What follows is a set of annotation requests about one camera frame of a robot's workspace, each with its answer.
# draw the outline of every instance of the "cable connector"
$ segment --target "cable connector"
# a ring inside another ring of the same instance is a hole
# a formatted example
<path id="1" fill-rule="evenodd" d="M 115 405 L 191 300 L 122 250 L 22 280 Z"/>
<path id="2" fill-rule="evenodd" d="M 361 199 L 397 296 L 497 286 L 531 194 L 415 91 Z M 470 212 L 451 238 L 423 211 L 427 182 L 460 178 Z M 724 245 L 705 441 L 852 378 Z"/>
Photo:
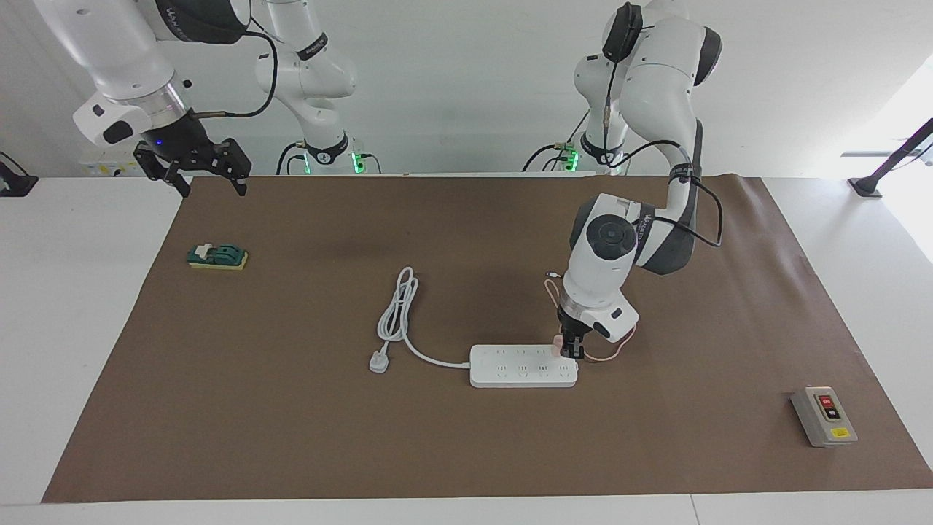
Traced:
<path id="1" fill-rule="evenodd" d="M 369 370 L 371 372 L 375 372 L 376 374 L 383 374 L 388 367 L 388 355 L 382 353 L 380 350 L 372 352 L 372 357 L 369 358 Z"/>

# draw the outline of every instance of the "brown leather surface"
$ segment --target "brown leather surface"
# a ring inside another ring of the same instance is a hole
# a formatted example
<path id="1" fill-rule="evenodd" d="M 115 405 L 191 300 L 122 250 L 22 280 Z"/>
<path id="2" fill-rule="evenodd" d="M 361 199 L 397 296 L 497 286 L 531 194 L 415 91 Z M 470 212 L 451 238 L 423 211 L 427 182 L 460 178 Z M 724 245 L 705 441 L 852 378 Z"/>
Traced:
<path id="1" fill-rule="evenodd" d="M 577 207 L 662 204 L 663 179 L 256 178 L 239 198 L 198 178 L 43 501 L 933 487 L 761 181 L 706 180 L 725 245 L 633 270 L 642 320 L 616 360 L 568 390 L 477 390 L 400 344 L 369 371 L 397 272 L 422 280 L 411 338 L 432 357 L 549 342 L 542 277 L 565 269 Z M 189 268 L 204 242 L 249 262 Z M 787 400 L 807 384 L 836 389 L 856 445 L 807 444 Z"/>

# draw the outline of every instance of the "white wall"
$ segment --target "white wall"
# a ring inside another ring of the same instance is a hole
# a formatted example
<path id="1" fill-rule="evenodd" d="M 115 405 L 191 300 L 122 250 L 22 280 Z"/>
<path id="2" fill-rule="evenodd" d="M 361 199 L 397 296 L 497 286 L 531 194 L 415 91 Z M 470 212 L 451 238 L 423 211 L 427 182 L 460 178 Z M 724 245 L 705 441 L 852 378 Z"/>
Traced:
<path id="1" fill-rule="evenodd" d="M 267 21 L 254 0 L 257 17 Z M 319 0 L 332 45 L 359 68 L 339 101 L 348 131 L 387 171 L 512 171 L 565 137 L 585 110 L 577 60 L 600 49 L 617 2 Z M 693 0 L 693 19 L 723 36 L 715 74 L 694 92 L 706 128 L 706 173 L 806 174 L 844 149 L 933 52 L 933 2 Z M 0 148 L 40 175 L 76 175 L 85 147 L 70 114 L 91 83 L 70 63 L 32 2 L 0 0 Z M 263 97 L 253 63 L 264 43 L 165 43 L 199 110 L 247 110 Z M 249 121 L 211 121 L 269 173 L 299 127 L 275 103 Z M 660 155 L 633 173 L 666 171 Z"/>

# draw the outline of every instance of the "power strip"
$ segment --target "power strip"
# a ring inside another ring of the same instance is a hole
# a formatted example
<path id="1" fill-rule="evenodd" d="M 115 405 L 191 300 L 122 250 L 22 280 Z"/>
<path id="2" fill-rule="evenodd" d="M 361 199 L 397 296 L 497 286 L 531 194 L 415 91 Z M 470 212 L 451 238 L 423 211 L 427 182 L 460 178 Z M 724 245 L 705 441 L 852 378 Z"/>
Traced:
<path id="1" fill-rule="evenodd" d="M 469 382 L 478 389 L 554 389 L 577 384 L 577 362 L 551 345 L 476 345 Z"/>

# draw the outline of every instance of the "white robotic arm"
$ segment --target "white robotic arm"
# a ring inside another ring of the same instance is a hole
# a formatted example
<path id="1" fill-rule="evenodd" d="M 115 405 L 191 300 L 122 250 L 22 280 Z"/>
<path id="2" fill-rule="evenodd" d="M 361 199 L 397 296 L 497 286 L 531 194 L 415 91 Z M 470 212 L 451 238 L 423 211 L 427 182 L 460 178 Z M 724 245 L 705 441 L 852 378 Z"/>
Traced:
<path id="1" fill-rule="evenodd" d="M 246 192 L 251 163 L 235 140 L 215 144 L 185 101 L 160 39 L 232 44 L 246 33 L 249 0 L 34 0 L 52 33 L 91 75 L 97 92 L 74 115 L 107 147 L 141 135 L 134 155 L 154 180 L 183 195 L 179 170 L 205 170 Z M 167 162 L 163 166 L 158 159 Z"/>
<path id="2" fill-rule="evenodd" d="M 329 45 L 310 1 L 265 2 L 274 37 L 289 47 L 281 53 L 274 96 L 298 119 L 308 165 L 315 173 L 353 173 L 357 168 L 353 145 L 329 99 L 353 94 L 354 64 Z M 268 57 L 260 57 L 256 75 L 260 87 L 269 92 L 272 64 Z"/>
<path id="3" fill-rule="evenodd" d="M 638 314 L 620 291 L 633 264 L 664 275 L 692 254 L 703 127 L 690 92 L 716 65 L 721 40 L 686 17 L 677 0 L 654 0 L 644 9 L 626 3 L 606 25 L 603 57 L 577 67 L 591 115 L 604 115 L 576 138 L 590 160 L 618 169 L 628 159 L 621 147 L 631 129 L 661 151 L 671 172 L 665 208 L 605 193 L 580 208 L 558 308 L 566 357 L 583 358 L 590 330 L 616 342 L 634 328 Z"/>

